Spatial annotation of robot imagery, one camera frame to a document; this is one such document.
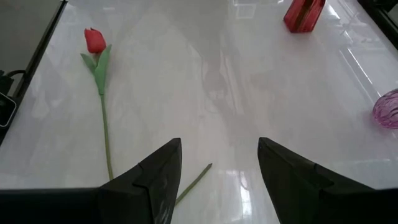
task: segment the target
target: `tulip stem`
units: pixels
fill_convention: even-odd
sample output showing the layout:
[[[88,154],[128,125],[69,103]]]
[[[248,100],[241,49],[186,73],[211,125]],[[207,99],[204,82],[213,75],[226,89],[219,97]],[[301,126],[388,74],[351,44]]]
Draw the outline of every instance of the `tulip stem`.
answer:
[[[104,133],[105,133],[105,153],[106,153],[106,165],[108,166],[109,180],[113,180],[112,163],[111,163],[111,152],[109,151],[109,136],[108,136],[108,122],[106,120],[106,109],[104,95],[100,95],[102,104],[102,118],[104,121]]]
[[[177,197],[174,207],[181,202],[181,200],[189,193],[189,191],[199,182],[199,180],[210,170],[213,164],[208,164],[206,168],[199,174],[199,176]]]

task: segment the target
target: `tulip petal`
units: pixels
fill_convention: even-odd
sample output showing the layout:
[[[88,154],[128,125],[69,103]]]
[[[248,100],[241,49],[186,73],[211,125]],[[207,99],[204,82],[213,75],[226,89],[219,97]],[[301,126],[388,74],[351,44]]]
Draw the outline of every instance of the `tulip petal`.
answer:
[[[92,54],[99,54],[106,48],[106,42],[102,33],[96,29],[85,29],[87,50]]]
[[[106,69],[108,67],[109,62],[109,54],[111,51],[112,45],[109,44],[104,51],[102,51],[101,56],[99,56],[97,67],[94,70],[95,82],[97,83],[98,93],[100,95],[104,94],[105,89],[105,78],[106,78]]]
[[[83,58],[83,61],[86,63],[88,69],[90,69],[90,71],[94,75],[94,71],[95,71],[95,68],[96,68],[94,60],[90,56],[88,56],[86,54],[80,54],[80,55]]]

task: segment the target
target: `purple glass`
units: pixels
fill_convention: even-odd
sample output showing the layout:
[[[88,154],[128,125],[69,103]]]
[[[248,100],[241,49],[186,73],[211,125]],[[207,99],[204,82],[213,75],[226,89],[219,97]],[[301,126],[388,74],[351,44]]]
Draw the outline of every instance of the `purple glass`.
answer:
[[[398,129],[398,89],[386,93],[376,101],[373,117],[385,128]]]

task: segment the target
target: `marble surface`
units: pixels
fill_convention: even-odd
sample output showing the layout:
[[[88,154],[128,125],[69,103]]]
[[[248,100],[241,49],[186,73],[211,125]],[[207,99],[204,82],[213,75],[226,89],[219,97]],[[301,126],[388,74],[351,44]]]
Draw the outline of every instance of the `marble surface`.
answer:
[[[310,34],[286,29],[290,3],[71,0],[0,147],[0,188],[107,181],[100,99],[79,56],[86,27],[113,44],[115,174],[174,137],[180,192],[213,163],[173,223],[278,223],[260,136],[371,187],[398,187],[398,132],[370,115],[398,87],[398,51],[355,0],[327,1]]]

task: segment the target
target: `tulip leaf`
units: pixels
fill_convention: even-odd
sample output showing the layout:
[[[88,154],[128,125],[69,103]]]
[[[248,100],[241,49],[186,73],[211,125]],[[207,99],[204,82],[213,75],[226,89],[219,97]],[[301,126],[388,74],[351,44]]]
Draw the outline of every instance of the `tulip leaf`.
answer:
[[[101,56],[99,56],[98,59],[97,67],[94,70],[95,82],[97,83],[98,93],[100,95],[104,94],[106,69],[108,67],[111,48],[112,45],[108,45],[105,50],[102,51]]]
[[[80,54],[80,55],[83,58],[83,61],[86,63],[88,69],[90,69],[92,74],[94,74],[95,67],[96,67],[94,60],[86,54]]]

